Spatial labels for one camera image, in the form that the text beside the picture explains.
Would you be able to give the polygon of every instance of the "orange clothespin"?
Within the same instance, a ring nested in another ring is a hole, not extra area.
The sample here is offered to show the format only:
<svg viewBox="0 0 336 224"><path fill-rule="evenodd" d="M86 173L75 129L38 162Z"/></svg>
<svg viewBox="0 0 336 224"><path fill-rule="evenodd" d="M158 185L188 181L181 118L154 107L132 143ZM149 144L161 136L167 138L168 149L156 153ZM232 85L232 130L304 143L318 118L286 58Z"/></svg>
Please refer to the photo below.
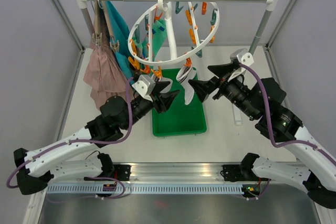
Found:
<svg viewBox="0 0 336 224"><path fill-rule="evenodd" d="M155 14L154 14L154 22L157 21L157 20L159 20L161 18L162 14L163 14L163 13L161 13L159 16L157 16L156 15L156 11L157 10L158 10L158 7L156 6L156 8L155 8Z"/></svg>
<svg viewBox="0 0 336 224"><path fill-rule="evenodd" d="M146 73L146 74L150 74L151 72L151 68L148 65L145 65L144 69L140 69L141 72Z"/></svg>
<svg viewBox="0 0 336 224"><path fill-rule="evenodd" d="M189 35L190 35L190 38L191 38L192 42L194 44L196 44L196 38L195 38L194 30L191 29L191 28L189 29Z"/></svg>
<svg viewBox="0 0 336 224"><path fill-rule="evenodd" d="M215 28L215 26L212 26L210 29L210 33L211 31ZM213 43L215 41L215 35L211 38L210 43Z"/></svg>
<svg viewBox="0 0 336 224"><path fill-rule="evenodd" d="M135 46L135 43L134 43L134 40L133 39L130 39L130 43L132 45L132 50L133 50L133 55L136 55L137 53L137 50L136 50L136 46Z"/></svg>
<svg viewBox="0 0 336 224"><path fill-rule="evenodd" d="M203 2L202 4L202 15L206 14L206 2Z"/></svg>
<svg viewBox="0 0 336 224"><path fill-rule="evenodd" d="M158 77L159 79L161 79L163 76L162 76L162 70L161 70L161 67L159 66L159 69L158 70L154 70L154 69L151 69L153 74Z"/></svg>
<svg viewBox="0 0 336 224"><path fill-rule="evenodd" d="M189 10L185 10L185 15L187 16L189 25L193 25L193 21L191 20L191 15L190 15L190 11Z"/></svg>
<svg viewBox="0 0 336 224"><path fill-rule="evenodd" d="M135 70L140 70L140 63L133 59L131 56L128 57L128 61L130 62L130 64L135 68Z"/></svg>
<svg viewBox="0 0 336 224"><path fill-rule="evenodd" d="M186 67L191 67L192 66L192 62L190 58L187 58L186 63L184 64Z"/></svg>

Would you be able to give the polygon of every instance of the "blue garment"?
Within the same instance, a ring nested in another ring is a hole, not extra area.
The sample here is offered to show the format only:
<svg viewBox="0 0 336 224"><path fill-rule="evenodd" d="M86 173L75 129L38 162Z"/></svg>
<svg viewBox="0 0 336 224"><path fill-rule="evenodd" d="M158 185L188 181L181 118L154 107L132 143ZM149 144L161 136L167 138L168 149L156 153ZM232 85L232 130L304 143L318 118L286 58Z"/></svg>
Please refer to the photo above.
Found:
<svg viewBox="0 0 336 224"><path fill-rule="evenodd" d="M128 49L127 40L130 34L130 30L125 22L125 20L118 13L116 8L110 1L107 1L107 9L111 21L112 31L114 34L114 41L111 41L111 44L119 41L119 52L115 53L118 65L127 79L132 77L132 72L130 68L130 63L128 61L128 56L131 56L131 53Z"/></svg>

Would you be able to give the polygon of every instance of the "metal grille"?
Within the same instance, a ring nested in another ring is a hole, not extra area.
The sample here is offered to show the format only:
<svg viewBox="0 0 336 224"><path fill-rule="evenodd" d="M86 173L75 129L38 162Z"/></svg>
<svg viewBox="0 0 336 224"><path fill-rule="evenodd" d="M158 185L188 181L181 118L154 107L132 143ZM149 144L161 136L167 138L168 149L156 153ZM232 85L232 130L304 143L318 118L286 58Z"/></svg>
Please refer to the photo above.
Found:
<svg viewBox="0 0 336 224"><path fill-rule="evenodd" d="M104 184L56 183L48 186L48 194L101 194L122 192L118 184L105 189ZM243 194L242 184L124 184L125 193L132 194Z"/></svg>

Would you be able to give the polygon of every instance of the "white ring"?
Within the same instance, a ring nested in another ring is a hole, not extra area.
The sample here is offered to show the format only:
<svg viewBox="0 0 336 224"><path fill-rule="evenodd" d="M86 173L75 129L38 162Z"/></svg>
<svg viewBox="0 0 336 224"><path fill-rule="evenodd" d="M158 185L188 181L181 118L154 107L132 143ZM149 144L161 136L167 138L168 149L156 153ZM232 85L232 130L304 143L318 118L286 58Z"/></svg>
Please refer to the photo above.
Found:
<svg viewBox="0 0 336 224"><path fill-rule="evenodd" d="M166 3L163 2L163 0L157 0L157 6L159 7L159 10L162 12L166 12L168 10L168 6Z"/></svg>

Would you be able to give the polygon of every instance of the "pink garment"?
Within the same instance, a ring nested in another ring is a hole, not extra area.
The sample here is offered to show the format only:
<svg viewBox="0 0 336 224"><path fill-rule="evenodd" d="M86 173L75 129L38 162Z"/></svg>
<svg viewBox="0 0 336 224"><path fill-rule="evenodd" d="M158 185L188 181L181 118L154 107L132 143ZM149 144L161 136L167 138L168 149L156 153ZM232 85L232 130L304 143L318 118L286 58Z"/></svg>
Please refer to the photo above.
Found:
<svg viewBox="0 0 336 224"><path fill-rule="evenodd" d="M83 78L83 81L92 87L90 96L98 110L113 95L119 95L125 99L127 85L126 77L120 70L109 47L109 33L104 15L101 15L100 19L102 22L102 45L93 50ZM131 88L129 90L133 99L133 91Z"/></svg>

